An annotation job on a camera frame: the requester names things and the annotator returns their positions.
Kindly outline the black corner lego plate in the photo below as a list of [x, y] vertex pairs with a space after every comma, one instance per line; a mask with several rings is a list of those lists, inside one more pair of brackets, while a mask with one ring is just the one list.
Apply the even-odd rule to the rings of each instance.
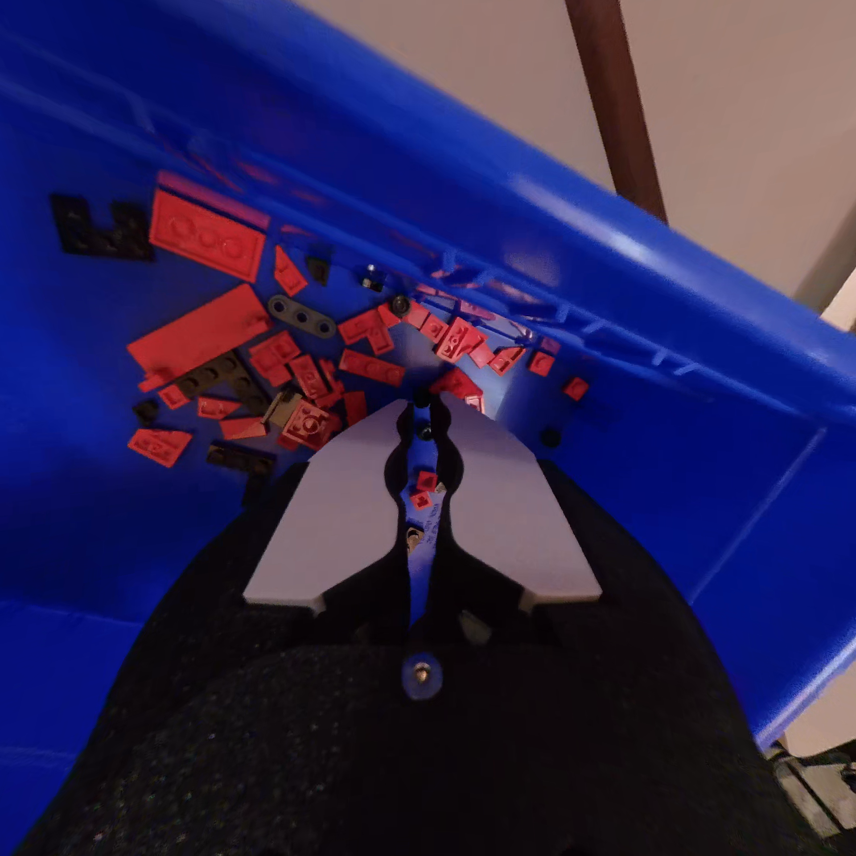
[[111, 225], [100, 226], [93, 220], [84, 198], [51, 193], [48, 199], [64, 253], [94, 259], [155, 262], [155, 251], [149, 240], [149, 218], [144, 207], [113, 201]]

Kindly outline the heap of red lego bricks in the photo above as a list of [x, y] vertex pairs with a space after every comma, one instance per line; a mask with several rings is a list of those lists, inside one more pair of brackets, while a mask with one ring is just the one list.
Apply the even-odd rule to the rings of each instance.
[[[184, 266], [159, 272], [134, 316], [165, 324], [127, 346], [144, 394], [128, 448], [148, 460], [128, 490], [175, 528], [202, 527], [220, 486], [242, 480], [255, 502], [279, 471], [418, 388], [504, 421], [538, 455], [567, 452], [600, 417], [589, 358], [573, 365], [558, 341], [464, 298], [475, 273], [442, 285], [442, 263], [468, 266], [401, 224], [381, 226], [383, 245], [318, 233], [167, 172], [149, 224], [154, 251]], [[277, 294], [331, 317], [336, 336], [274, 319]]]

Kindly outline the blue storage bin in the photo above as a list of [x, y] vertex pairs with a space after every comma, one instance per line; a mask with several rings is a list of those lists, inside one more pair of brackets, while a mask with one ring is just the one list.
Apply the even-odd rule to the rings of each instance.
[[[184, 264], [66, 254], [48, 197], [110, 226], [162, 172], [422, 233], [589, 358], [567, 452], [489, 418], [600, 599], [456, 545], [443, 392], [393, 400], [395, 544], [321, 613], [243, 597], [314, 455], [139, 505], [127, 346]], [[2, 2], [2, 854], [846, 854], [765, 749], [853, 658], [853, 337], [291, 2]]]

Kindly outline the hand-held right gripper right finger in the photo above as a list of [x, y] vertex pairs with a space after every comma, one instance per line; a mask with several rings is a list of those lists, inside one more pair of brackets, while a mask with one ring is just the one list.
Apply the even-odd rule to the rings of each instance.
[[440, 401], [462, 465], [447, 494], [456, 545], [517, 584], [525, 609], [599, 600], [602, 587], [535, 455], [451, 393]]

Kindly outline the grey three-hole lego beam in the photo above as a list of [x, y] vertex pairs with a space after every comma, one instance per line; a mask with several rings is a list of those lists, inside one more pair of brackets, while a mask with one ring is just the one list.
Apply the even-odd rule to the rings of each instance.
[[331, 317], [285, 294], [272, 296], [267, 309], [274, 319], [319, 339], [328, 340], [337, 334], [337, 324]]

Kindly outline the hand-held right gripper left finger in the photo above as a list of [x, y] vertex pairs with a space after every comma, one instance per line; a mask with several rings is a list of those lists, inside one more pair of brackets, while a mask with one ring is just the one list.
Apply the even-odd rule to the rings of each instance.
[[391, 402], [311, 458], [243, 592], [249, 605], [321, 613], [328, 591], [390, 552], [398, 510], [384, 472], [406, 407]]

